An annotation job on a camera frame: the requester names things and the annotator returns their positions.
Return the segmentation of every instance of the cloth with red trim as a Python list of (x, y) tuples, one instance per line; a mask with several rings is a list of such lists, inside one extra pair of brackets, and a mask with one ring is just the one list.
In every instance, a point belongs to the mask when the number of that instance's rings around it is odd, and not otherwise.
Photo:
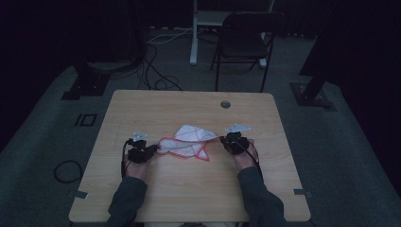
[(208, 141), (217, 137), (212, 131), (191, 125), (183, 125), (174, 137), (165, 137), (160, 140), (157, 152), (160, 154), (170, 152), (183, 158), (195, 156), (201, 160), (209, 161), (204, 148)]

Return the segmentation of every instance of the table top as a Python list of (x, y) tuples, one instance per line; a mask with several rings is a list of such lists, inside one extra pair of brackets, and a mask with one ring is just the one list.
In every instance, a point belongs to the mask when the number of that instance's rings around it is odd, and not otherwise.
[[(221, 101), (229, 101), (224, 109)], [(106, 221), (113, 194), (121, 182), (124, 142), (134, 132), (148, 136), (148, 146), (173, 137), (182, 125), (225, 135), (234, 123), (250, 126), (242, 135), (254, 140), (268, 190), (285, 206), (287, 221), (310, 219), (288, 141), (270, 94), (120, 90), (106, 112), (70, 212), (74, 222)], [(148, 191), (138, 222), (247, 221), (237, 170), (218, 139), (205, 148), (210, 161), (156, 155), (149, 167)]]

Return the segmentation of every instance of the human hand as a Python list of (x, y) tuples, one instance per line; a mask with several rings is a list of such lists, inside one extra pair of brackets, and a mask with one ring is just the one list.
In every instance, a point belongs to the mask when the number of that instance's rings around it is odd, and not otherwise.
[[(249, 139), (248, 141), (253, 144), (253, 139)], [(249, 145), (247, 151), (253, 156), (255, 160), (258, 159), (256, 150), (252, 145)], [(238, 171), (241, 171), (242, 169), (247, 167), (256, 166), (253, 159), (246, 151), (237, 155), (233, 155), (233, 159)]]
[(133, 177), (140, 179), (142, 181), (145, 180), (148, 173), (148, 166), (150, 165), (151, 158), (148, 159), (145, 163), (136, 164), (128, 159), (128, 154), (125, 155), (124, 158), (124, 167), (126, 169), (126, 177)]

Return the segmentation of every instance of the person's arm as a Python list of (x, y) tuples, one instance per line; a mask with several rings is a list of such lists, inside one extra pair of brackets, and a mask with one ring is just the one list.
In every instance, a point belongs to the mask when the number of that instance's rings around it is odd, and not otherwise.
[(288, 226), (284, 219), (284, 204), (268, 191), (251, 157), (243, 152), (233, 156), (237, 178), (244, 200), (244, 207), (250, 216), (250, 226)]
[(150, 160), (144, 164), (135, 164), (126, 160), (126, 177), (114, 193), (109, 207), (108, 227), (122, 227), (134, 221), (137, 210), (142, 206), (148, 186), (144, 182)]

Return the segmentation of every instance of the dark sleeve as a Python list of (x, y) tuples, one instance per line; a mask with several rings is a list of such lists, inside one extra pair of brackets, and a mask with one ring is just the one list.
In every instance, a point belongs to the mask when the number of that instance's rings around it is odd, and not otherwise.
[(250, 226), (288, 226), (284, 219), (283, 202), (268, 191), (256, 167), (238, 173), (245, 210), (250, 216)]
[(114, 193), (109, 207), (108, 227), (122, 227), (136, 217), (144, 203), (148, 186), (140, 179), (125, 177)]

